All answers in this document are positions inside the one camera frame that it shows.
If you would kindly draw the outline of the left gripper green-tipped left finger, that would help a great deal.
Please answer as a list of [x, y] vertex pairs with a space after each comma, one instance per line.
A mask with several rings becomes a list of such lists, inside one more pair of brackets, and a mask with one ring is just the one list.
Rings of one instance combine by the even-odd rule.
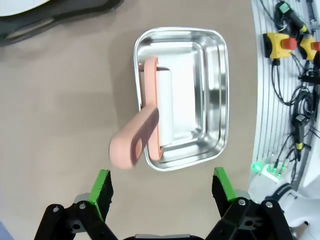
[[92, 240], [116, 240], [106, 224], [114, 194], [111, 171], [101, 169], [87, 200], [68, 208], [50, 204], [44, 211], [36, 232], [37, 240], [73, 240], [78, 233], [87, 233]]

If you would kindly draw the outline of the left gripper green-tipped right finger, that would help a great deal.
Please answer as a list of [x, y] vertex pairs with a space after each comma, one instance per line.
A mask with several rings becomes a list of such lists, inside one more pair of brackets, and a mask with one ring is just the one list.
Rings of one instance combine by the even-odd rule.
[[220, 220], [207, 240], [293, 240], [290, 227], [277, 201], [255, 203], [238, 197], [223, 167], [215, 167], [212, 196]]

